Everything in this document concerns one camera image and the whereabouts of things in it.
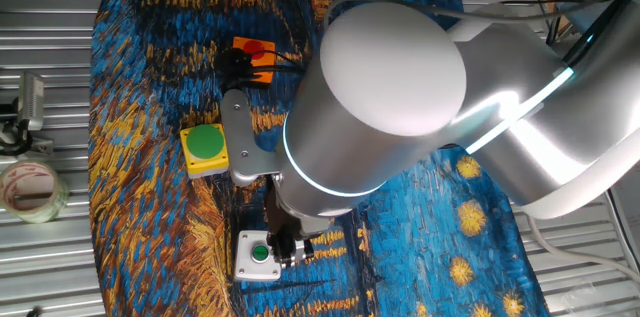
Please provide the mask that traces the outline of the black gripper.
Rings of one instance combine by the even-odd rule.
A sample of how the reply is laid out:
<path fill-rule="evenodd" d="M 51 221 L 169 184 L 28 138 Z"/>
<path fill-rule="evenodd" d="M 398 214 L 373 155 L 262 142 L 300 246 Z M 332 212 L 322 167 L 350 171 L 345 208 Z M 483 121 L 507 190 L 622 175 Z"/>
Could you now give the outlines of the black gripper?
<path fill-rule="evenodd" d="M 330 227 L 327 218 L 291 214 L 280 201 L 277 183 L 267 179 L 264 198 L 265 221 L 268 226 L 267 243 L 273 250 L 274 260 L 282 268 L 314 257 L 312 238 L 319 237 Z"/>

